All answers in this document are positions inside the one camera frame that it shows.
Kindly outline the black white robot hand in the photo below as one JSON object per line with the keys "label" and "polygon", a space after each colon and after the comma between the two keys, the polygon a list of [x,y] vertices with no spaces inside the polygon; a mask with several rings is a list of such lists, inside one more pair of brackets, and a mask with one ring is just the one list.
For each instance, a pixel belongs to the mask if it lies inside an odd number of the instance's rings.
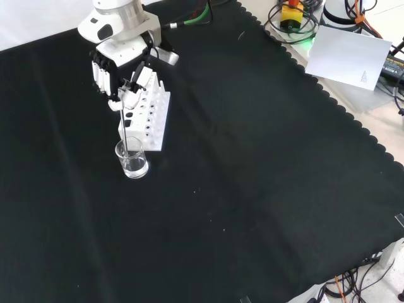
{"label": "black white robot hand", "polygon": [[151,39],[139,36],[127,42],[106,40],[90,53],[93,85],[114,112],[134,109],[147,91],[153,49]]}

